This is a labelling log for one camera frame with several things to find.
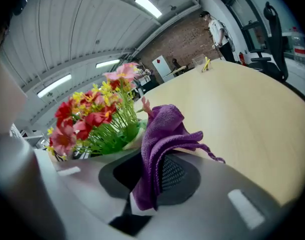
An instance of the desk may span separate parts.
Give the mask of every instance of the desk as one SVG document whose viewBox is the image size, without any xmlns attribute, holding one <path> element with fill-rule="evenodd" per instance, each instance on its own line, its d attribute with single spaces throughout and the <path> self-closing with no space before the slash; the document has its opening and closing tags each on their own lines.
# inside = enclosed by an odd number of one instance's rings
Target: desk
<svg viewBox="0 0 305 240">
<path fill-rule="evenodd" d="M 226 163 L 271 193 L 280 204 L 305 183 L 305 102 L 251 68 L 214 61 L 145 94 L 151 107 L 174 104 L 190 132 Z M 142 107 L 139 100 L 135 110 Z M 138 113 L 146 119 L 145 112 Z M 195 155 L 207 157 L 202 150 Z"/>
</svg>

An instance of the black pants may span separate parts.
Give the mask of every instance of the black pants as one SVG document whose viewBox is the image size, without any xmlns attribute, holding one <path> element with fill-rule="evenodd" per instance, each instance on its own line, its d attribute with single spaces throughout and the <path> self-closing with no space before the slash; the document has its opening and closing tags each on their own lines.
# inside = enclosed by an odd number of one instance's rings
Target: black pants
<svg viewBox="0 0 305 240">
<path fill-rule="evenodd" d="M 221 54 L 223 55 L 224 59 L 227 62 L 235 63 L 233 51 L 232 51 L 232 48 L 231 48 L 231 45 L 229 44 L 229 42 L 224 44 L 222 47 L 220 47 L 219 51 L 221 52 Z"/>
</svg>

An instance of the white shirt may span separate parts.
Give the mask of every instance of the white shirt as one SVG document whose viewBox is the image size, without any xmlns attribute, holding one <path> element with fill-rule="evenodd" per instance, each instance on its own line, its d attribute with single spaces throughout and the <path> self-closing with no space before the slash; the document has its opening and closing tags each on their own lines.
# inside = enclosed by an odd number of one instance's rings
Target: white shirt
<svg viewBox="0 0 305 240">
<path fill-rule="evenodd" d="M 224 27 L 223 25 L 216 19 L 213 19 L 210 23 L 209 23 L 209 29 L 210 32 L 213 36 L 213 39 L 216 43 L 219 43 L 220 40 L 220 30 L 222 29 L 224 31 Z M 222 38 L 221 44 L 225 45 L 228 43 L 227 38 L 225 37 L 225 35 Z"/>
</svg>

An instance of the mesh grille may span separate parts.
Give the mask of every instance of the mesh grille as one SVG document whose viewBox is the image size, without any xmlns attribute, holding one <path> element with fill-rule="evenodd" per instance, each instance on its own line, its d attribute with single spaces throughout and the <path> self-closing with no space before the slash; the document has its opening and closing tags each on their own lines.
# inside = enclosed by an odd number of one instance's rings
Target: mesh grille
<svg viewBox="0 0 305 240">
<path fill-rule="evenodd" d="M 161 190 L 167 191 L 182 181 L 186 172 L 176 162 L 164 157 L 161 177 Z"/>
</svg>

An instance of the red fire extinguisher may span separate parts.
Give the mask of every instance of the red fire extinguisher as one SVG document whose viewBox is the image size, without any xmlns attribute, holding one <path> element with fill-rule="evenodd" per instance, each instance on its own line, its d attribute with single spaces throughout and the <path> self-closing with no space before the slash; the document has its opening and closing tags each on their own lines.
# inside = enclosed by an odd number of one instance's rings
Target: red fire extinguisher
<svg viewBox="0 0 305 240">
<path fill-rule="evenodd" d="M 244 55 L 242 52 L 239 53 L 239 59 L 240 59 L 240 62 L 243 66 L 246 66 L 246 63 L 245 63 L 245 58 L 244 58 Z"/>
</svg>

